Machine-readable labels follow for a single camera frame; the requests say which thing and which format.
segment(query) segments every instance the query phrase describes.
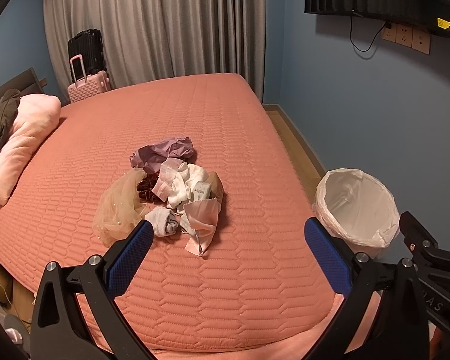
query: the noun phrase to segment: pink pillow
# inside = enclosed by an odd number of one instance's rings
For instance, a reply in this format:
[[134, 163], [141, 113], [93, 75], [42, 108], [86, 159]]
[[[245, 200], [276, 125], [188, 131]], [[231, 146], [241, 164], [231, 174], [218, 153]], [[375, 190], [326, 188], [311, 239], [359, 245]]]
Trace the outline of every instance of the pink pillow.
[[7, 203], [32, 155], [59, 125], [60, 109], [56, 96], [35, 93], [20, 99], [10, 138], [0, 150], [0, 205]]

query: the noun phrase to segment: black suitcase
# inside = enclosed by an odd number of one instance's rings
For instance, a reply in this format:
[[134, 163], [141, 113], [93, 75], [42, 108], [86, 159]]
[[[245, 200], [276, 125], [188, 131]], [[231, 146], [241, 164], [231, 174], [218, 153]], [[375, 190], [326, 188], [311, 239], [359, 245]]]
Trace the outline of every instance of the black suitcase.
[[[82, 54], [83, 64], [87, 76], [97, 74], [99, 71], [107, 71], [105, 68], [102, 33], [100, 30], [86, 30], [79, 32], [68, 41], [68, 59]], [[82, 67], [77, 59], [73, 61], [77, 80], [83, 78]], [[70, 67], [70, 76], [73, 79], [72, 67]]]

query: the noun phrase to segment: wire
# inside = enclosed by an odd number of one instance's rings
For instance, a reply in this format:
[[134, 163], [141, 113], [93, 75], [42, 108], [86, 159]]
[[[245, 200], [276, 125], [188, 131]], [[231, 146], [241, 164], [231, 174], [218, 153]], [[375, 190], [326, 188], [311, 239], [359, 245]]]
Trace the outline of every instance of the wire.
[[373, 42], [375, 42], [375, 38], [376, 38], [377, 35], [385, 28], [386, 25], [387, 25], [387, 23], [385, 22], [385, 23], [382, 25], [382, 28], [380, 28], [380, 29], [377, 31], [377, 33], [376, 33], [375, 36], [373, 37], [372, 43], [370, 43], [370, 46], [368, 46], [368, 49], [366, 49], [366, 50], [360, 50], [357, 46], [355, 46], [355, 43], [353, 43], [353, 40], [352, 40], [353, 17], [352, 17], [352, 15], [350, 15], [350, 42], [351, 42], [351, 44], [353, 44], [353, 47], [354, 47], [355, 49], [357, 49], [358, 51], [360, 51], [361, 53], [366, 53], [367, 51], [369, 51], [369, 50], [372, 48]]
[[22, 318], [20, 318], [20, 316], [18, 315], [18, 311], [17, 308], [15, 307], [15, 305], [10, 302], [10, 299], [8, 299], [8, 295], [7, 295], [7, 290], [5, 290], [5, 288], [3, 287], [3, 285], [0, 284], [0, 287], [3, 288], [3, 292], [5, 293], [5, 298], [7, 298], [7, 302], [10, 303], [10, 305], [13, 307], [13, 310], [15, 311], [15, 315], [17, 316], [17, 318], [21, 321], [22, 325], [25, 327], [25, 329], [27, 329], [27, 332], [30, 333], [30, 326], [32, 325], [30, 322], [23, 320]]

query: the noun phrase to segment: suitcase handle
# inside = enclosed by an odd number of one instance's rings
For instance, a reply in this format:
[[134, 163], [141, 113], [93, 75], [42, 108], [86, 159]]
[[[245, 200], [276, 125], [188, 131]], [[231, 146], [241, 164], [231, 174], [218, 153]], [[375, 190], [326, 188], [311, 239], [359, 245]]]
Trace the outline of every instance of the suitcase handle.
[[72, 68], [73, 82], [75, 83], [75, 87], [78, 88], [77, 77], [75, 76], [75, 69], [73, 68], [73, 61], [75, 59], [79, 59], [80, 65], [82, 65], [82, 73], [83, 73], [83, 78], [85, 79], [85, 84], [87, 83], [87, 73], [85, 73], [85, 66], [83, 64], [82, 54], [77, 54], [76, 56], [73, 56], [72, 58], [70, 58], [70, 66]]
[[85, 31], [79, 32], [77, 35], [73, 37], [73, 40], [77, 40], [78, 38], [81, 38], [83, 35], [85, 35]]

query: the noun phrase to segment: wall socket panel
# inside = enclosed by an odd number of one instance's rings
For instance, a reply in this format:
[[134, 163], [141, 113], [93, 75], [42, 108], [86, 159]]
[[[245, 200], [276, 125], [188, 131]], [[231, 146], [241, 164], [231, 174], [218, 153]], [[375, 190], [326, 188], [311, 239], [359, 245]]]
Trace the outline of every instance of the wall socket panel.
[[382, 30], [382, 39], [386, 41], [395, 42], [397, 38], [397, 25], [391, 24], [391, 28], [384, 27]]
[[397, 40], [398, 44], [403, 46], [412, 47], [412, 34], [413, 28], [397, 24]]
[[392, 23], [391, 28], [383, 28], [382, 39], [411, 47], [424, 54], [430, 54], [431, 35], [417, 28]]
[[412, 48], [424, 54], [430, 54], [430, 33], [413, 29]]

